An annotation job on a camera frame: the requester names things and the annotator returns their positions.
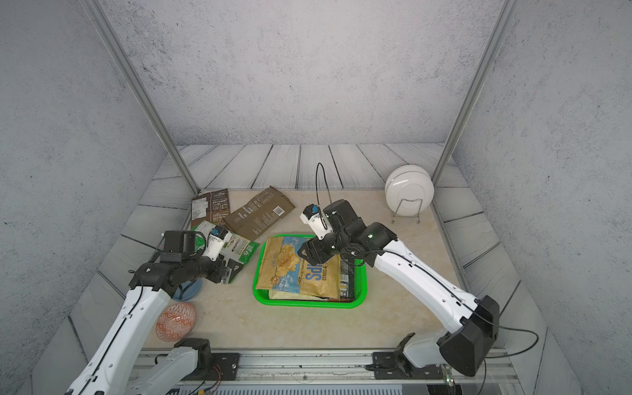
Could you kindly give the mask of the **green Chuba cassava chips bag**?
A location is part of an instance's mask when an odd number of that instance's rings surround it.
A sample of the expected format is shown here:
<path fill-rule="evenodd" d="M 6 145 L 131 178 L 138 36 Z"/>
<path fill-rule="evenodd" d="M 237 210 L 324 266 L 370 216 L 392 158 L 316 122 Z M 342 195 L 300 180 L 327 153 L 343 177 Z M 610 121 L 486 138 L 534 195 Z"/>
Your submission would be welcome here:
<path fill-rule="evenodd" d="M 196 234 L 195 249 L 201 255 L 206 247 L 207 236 L 214 226 L 215 225 L 210 222 L 202 222 L 193 229 Z M 220 283 L 220 269 L 225 259 L 231 258 L 246 265 L 258 247 L 258 243 L 232 233 L 230 241 L 224 245 L 218 259 L 216 261 L 211 260 L 214 264 L 214 269 L 212 270 L 212 274 L 207 278 L 212 282 Z"/>

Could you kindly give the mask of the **black and yellow snack bag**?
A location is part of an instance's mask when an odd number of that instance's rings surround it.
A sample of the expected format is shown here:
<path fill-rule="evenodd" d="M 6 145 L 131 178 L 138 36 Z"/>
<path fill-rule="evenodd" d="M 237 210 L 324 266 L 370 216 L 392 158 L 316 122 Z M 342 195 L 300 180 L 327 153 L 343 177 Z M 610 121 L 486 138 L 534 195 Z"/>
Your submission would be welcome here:
<path fill-rule="evenodd" d="M 340 301 L 351 303 L 356 299 L 356 266 L 354 261 L 341 258 Z"/>

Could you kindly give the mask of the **brown Lerna cassava bag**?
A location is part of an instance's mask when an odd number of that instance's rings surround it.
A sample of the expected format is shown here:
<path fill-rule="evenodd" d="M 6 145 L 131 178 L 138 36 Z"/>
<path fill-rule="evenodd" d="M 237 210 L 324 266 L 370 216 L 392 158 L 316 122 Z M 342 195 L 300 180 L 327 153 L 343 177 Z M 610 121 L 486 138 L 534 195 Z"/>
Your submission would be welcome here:
<path fill-rule="evenodd" d="M 269 187 L 224 218 L 227 229 L 255 241 L 295 209 L 289 197 Z"/>

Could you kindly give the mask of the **yellow blue kettle chips bag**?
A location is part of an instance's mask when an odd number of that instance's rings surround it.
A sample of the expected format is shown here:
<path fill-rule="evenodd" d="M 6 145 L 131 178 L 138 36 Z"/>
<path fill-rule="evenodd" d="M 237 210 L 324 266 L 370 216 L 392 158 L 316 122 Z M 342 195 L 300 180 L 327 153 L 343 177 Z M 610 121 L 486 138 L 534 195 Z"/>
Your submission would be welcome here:
<path fill-rule="evenodd" d="M 260 256 L 254 288 L 258 291 L 277 290 L 321 299 L 339 299 L 340 258 L 334 256 L 324 265 L 310 265 L 297 254 L 307 240 L 307 237 L 298 235 L 268 238 Z"/>

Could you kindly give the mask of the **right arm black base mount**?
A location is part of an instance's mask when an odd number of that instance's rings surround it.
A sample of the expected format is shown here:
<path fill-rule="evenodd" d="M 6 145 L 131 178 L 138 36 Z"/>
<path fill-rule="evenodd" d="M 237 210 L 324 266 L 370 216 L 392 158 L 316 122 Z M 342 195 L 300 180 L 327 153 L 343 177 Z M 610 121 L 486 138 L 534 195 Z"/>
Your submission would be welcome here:
<path fill-rule="evenodd" d="M 376 380 L 440 380 L 444 377 L 438 365 L 415 367 L 404 356 L 403 350 L 415 335 L 406 335 L 392 352 L 374 352 L 372 363 L 365 369 L 374 373 Z"/>

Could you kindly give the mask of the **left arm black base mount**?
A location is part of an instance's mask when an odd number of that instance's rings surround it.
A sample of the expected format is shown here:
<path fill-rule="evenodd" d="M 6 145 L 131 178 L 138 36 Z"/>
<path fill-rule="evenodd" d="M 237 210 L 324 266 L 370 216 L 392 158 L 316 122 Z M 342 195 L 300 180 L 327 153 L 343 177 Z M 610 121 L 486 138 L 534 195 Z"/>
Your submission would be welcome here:
<path fill-rule="evenodd" d="M 196 368 L 183 381 L 235 381 L 239 363 L 240 353 L 199 353 Z"/>

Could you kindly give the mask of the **dark brown snack bag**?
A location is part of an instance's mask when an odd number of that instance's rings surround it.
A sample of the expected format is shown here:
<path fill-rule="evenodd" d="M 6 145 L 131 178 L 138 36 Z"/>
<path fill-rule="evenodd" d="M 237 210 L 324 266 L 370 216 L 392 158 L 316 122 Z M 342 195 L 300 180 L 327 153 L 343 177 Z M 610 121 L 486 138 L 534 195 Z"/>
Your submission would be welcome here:
<path fill-rule="evenodd" d="M 230 214 L 230 199 L 227 189 L 206 192 L 191 201 L 191 229 L 202 222 L 225 225 L 224 219 Z"/>

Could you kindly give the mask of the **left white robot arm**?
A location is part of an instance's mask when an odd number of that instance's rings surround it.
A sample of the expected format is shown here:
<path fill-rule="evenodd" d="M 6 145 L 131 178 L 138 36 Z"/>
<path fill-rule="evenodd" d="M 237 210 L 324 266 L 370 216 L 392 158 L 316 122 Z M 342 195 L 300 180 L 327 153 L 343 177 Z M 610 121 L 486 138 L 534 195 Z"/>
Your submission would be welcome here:
<path fill-rule="evenodd" d="M 126 299 L 87 367 L 69 385 L 68 394 L 166 394 L 183 380 L 222 380 L 222 366 L 206 339 L 187 338 L 145 375 L 129 377 L 148 335 L 183 283 L 207 279 L 219 283 L 229 269 L 220 253 L 232 234 L 222 226 L 204 234 L 168 230 L 157 261 L 133 273 Z"/>

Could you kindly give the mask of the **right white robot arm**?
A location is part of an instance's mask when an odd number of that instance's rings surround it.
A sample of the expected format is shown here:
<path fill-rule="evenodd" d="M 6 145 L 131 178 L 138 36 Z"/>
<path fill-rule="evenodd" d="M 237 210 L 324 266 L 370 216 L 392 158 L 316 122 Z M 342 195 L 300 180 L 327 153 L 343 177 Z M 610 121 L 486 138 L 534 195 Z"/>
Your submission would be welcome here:
<path fill-rule="evenodd" d="M 314 238 L 299 249 L 299 256 L 309 264 L 323 265 L 336 255 L 359 259 L 402 285 L 443 325 L 436 335 L 411 335 L 403 342 L 401 372 L 444 362 L 462 375 L 476 375 L 498 338 L 497 301 L 490 296 L 477 298 L 446 280 L 386 225 L 365 225 L 345 199 L 325 208 L 309 204 L 301 221 L 314 232 Z"/>

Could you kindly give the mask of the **red Lerna chips bag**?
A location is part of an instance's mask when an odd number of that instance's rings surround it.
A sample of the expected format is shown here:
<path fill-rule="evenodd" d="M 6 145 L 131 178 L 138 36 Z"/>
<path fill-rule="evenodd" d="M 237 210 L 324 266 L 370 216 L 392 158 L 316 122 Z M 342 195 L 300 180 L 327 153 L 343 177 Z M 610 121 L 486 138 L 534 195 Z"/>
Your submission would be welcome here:
<path fill-rule="evenodd" d="M 268 298 L 270 300 L 283 300 L 283 301 L 321 301 L 320 297 L 302 295 L 296 293 L 290 293 L 286 291 L 270 290 L 268 291 Z"/>

